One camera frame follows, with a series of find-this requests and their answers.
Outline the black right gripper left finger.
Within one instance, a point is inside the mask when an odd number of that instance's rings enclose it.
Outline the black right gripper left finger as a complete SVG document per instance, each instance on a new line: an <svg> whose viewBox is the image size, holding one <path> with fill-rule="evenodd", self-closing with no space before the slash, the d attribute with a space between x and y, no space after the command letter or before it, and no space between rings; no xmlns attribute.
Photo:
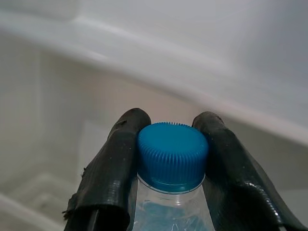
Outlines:
<svg viewBox="0 0 308 231"><path fill-rule="evenodd" d="M126 111L84 168L63 212L66 231L130 231L137 199L138 133L151 124L140 108Z"/></svg>

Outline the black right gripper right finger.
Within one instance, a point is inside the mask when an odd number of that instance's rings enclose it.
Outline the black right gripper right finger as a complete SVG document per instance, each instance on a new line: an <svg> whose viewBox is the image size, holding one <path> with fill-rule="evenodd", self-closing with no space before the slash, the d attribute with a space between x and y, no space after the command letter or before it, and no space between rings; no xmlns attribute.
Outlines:
<svg viewBox="0 0 308 231"><path fill-rule="evenodd" d="M307 230L260 164L217 114L202 112L192 124L209 143L202 186L215 230Z"/></svg>

